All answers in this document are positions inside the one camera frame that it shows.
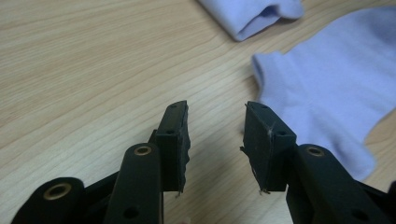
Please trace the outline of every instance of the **wood grain surface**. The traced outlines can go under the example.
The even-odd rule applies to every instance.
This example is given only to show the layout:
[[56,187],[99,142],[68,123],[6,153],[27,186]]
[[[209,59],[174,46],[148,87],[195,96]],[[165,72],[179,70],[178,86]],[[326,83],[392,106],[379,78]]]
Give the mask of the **wood grain surface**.
[[[291,223],[284,193],[260,195],[242,146],[258,88],[255,52],[292,47],[330,21],[395,1],[305,0],[304,17],[234,42],[193,0],[0,2],[0,223],[59,176],[86,186],[116,172],[165,108],[190,106],[185,193],[165,193],[165,223]],[[396,179],[396,112],[366,144],[366,183]]]

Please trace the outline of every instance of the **folded fabric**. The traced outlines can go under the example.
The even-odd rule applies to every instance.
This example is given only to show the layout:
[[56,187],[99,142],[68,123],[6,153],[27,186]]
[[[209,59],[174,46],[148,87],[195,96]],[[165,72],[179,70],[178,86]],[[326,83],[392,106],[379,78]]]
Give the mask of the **folded fabric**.
[[259,101],[299,145],[326,147],[356,179],[374,170],[364,138],[396,107],[396,7],[350,13],[285,55],[252,61]]
[[279,18],[298,19],[304,9],[300,0],[198,0],[221,26],[242,41]]

